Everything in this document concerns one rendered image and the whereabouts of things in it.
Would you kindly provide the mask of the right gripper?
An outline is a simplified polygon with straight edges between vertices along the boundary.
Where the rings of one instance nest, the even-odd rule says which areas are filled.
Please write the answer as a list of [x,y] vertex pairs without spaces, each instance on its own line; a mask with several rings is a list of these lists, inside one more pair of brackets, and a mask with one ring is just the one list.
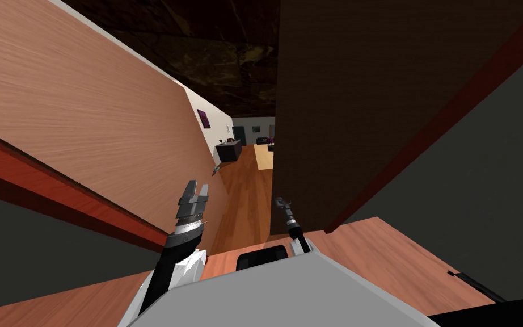
[[282,197],[275,198],[275,206],[282,212],[286,221],[294,221],[290,203],[287,203]]

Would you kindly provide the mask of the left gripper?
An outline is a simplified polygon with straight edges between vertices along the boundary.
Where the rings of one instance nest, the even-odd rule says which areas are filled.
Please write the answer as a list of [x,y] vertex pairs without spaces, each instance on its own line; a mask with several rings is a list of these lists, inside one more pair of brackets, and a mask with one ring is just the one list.
[[195,215],[202,215],[205,211],[206,203],[209,199],[208,196],[208,184],[203,184],[202,188],[197,196],[196,193],[196,180],[190,180],[183,192],[183,197],[179,199],[178,211],[176,212],[176,218],[178,220],[186,219]]

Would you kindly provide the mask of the black cabinet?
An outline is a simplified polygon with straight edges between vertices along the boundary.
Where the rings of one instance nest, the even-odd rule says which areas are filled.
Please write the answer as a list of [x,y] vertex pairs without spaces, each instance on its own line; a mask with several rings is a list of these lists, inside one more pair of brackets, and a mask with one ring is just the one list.
[[223,142],[215,146],[220,162],[235,162],[238,161],[242,152],[242,143],[240,140],[233,140],[231,142]]

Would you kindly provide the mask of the light wood table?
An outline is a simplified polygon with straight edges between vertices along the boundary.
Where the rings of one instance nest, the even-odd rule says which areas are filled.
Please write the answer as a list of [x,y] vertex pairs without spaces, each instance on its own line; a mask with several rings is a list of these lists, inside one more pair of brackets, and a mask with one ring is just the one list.
[[274,167],[274,152],[268,150],[268,145],[254,145],[258,170],[268,170]]

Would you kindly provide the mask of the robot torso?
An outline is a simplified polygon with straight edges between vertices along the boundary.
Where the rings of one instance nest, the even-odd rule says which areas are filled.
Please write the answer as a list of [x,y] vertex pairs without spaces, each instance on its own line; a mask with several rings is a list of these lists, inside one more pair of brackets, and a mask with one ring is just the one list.
[[172,288],[128,327],[439,327],[319,252]]

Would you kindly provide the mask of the dark brown door leaf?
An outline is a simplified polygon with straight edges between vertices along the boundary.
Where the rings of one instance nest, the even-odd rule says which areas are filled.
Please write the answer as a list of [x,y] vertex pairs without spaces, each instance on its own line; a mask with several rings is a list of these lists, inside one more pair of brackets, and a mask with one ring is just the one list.
[[523,26],[523,0],[281,0],[272,195],[332,230]]

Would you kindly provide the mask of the light wood door leaf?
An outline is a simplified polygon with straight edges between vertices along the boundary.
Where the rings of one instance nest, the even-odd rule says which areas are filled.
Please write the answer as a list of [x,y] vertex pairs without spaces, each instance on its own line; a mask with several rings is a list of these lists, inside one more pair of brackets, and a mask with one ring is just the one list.
[[189,180],[227,192],[183,86],[59,0],[0,0],[0,198],[159,250]]

